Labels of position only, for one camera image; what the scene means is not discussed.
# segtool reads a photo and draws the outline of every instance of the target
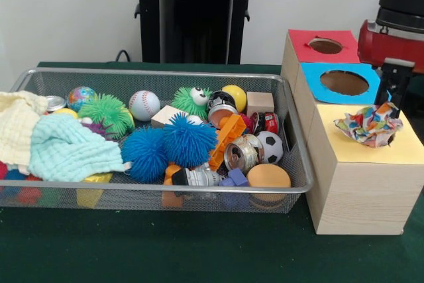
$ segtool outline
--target washcloth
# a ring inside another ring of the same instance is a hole
[[[401,119],[390,115],[397,111],[391,102],[381,106],[373,105],[360,109],[356,115],[346,114],[345,119],[335,120],[335,125],[351,139],[369,147],[390,144],[394,134],[403,127]]]
[[[28,166],[31,135],[47,99],[30,92],[0,92],[0,161]]]
[[[80,182],[93,174],[124,170],[118,143],[106,141],[71,115],[45,115],[35,125],[31,174],[51,182]]]

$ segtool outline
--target black cable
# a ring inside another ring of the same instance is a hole
[[[121,51],[119,51],[115,61],[116,62],[119,61],[119,58],[122,56],[122,53],[125,54],[125,56],[127,57],[127,62],[131,62],[130,55],[128,54],[128,52],[126,50],[123,50],[123,49]]]

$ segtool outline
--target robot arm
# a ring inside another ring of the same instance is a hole
[[[381,73],[375,103],[387,101],[389,92],[401,108],[411,77],[424,74],[424,1],[380,0],[377,19],[360,30],[358,56]]]

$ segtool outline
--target green spiky ball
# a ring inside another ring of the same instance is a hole
[[[78,112],[78,117],[89,117],[94,123],[103,120],[103,126],[108,127],[106,133],[112,139],[119,139],[128,130],[134,129],[133,116],[122,101],[110,94],[99,95],[99,99],[89,101]]]
[[[174,100],[172,101],[172,106],[189,113],[190,115],[197,115],[204,121],[207,120],[206,105],[200,106],[194,103],[190,95],[191,88],[180,87],[174,95]],[[209,89],[203,89],[204,94],[209,99],[212,94],[212,91]]]

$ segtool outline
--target black stand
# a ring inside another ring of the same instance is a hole
[[[140,0],[142,60],[240,64],[248,0]]]
[[[399,66],[395,64],[383,64],[380,86],[376,96],[376,105],[381,105],[389,100],[389,93],[392,95],[391,102],[398,108],[392,114],[393,118],[398,118],[401,108],[405,102],[409,81],[412,78],[412,67]]]

